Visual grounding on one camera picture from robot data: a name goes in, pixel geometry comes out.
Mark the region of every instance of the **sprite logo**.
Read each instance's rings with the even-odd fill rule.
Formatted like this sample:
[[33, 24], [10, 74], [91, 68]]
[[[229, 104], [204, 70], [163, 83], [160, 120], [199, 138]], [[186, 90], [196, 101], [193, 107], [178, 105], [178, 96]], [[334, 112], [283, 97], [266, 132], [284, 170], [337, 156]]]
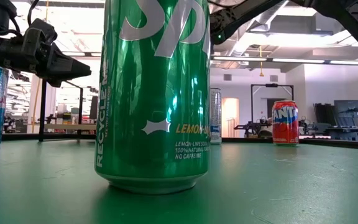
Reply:
[[[147, 23], [136, 28], [126, 17], [119, 34], [122, 40], [147, 39], [160, 31], [165, 24], [165, 12], [158, 0], [136, 0], [136, 3], [145, 14]], [[187, 37], [182, 37], [191, 10], [196, 12], [196, 24]], [[209, 55], [209, 21], [206, 20], [203, 8], [195, 0], [178, 0], [154, 56], [171, 58], [181, 38], [184, 38], [180, 41], [183, 44], [197, 44], [203, 37], [203, 52]]]

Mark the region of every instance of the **black metal frame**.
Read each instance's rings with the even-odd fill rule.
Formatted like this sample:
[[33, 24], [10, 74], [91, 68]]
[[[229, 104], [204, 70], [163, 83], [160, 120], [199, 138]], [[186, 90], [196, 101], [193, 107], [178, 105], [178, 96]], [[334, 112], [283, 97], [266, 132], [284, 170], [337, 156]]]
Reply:
[[[272, 138], [222, 138], [222, 142], [228, 143], [269, 143], [273, 144]], [[358, 149], [358, 141], [338, 141], [332, 139], [300, 139], [300, 144], [312, 144], [319, 146], [346, 147]]]
[[[84, 89], [76, 84], [73, 84], [71, 82], [66, 81], [66, 83], [77, 87], [80, 89], [80, 108], [78, 109], [78, 124], [82, 124], [82, 109], [83, 109], [83, 95], [84, 95]], [[43, 142], [44, 139], [80, 139], [83, 137], [81, 134], [81, 130], [77, 130], [77, 134], [45, 134], [45, 104], [47, 100], [47, 81], [42, 80], [42, 90], [41, 90], [41, 112], [40, 112], [40, 131], [38, 134], [38, 140], [40, 142]]]
[[[17, 140], [39, 140], [40, 134], [3, 134], [2, 141], [17, 141]], [[44, 134], [43, 141], [59, 140], [59, 139], [96, 139], [95, 134], [83, 134], [81, 138], [77, 134], [62, 134], [62, 133], [48, 133]]]
[[290, 87], [291, 88], [291, 98], [294, 99], [293, 96], [293, 85], [279, 85], [276, 83], [268, 83], [268, 84], [251, 84], [251, 122], [254, 122], [254, 86], [264, 86], [266, 88], [278, 88], [278, 87]]

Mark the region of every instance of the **door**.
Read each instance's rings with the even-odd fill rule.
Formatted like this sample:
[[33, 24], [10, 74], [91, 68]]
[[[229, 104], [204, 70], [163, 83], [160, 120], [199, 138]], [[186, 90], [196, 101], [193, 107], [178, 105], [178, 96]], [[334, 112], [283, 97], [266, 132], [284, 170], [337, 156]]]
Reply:
[[222, 138], [237, 138], [234, 128], [239, 124], [239, 99], [222, 99]]
[[267, 118], [272, 117], [272, 109], [274, 103], [281, 100], [285, 100], [285, 99], [267, 99]]

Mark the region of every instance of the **white star logo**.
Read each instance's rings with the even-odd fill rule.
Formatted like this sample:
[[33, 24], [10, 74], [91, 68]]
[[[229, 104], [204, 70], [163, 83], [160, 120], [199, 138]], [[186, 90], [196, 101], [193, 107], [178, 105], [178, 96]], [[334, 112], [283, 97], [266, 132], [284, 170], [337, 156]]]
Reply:
[[158, 123], [146, 121], [146, 126], [142, 129], [142, 131], [144, 131], [147, 135], [153, 133], [154, 131], [169, 132], [170, 125], [171, 123], [169, 123], [166, 119]]

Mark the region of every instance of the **sprite can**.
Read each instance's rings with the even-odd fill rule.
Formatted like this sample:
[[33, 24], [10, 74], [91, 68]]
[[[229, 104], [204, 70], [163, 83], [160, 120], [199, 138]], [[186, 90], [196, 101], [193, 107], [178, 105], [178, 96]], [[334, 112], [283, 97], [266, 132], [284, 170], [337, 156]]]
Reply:
[[95, 170], [120, 189], [169, 194], [209, 166], [207, 0], [107, 0]]

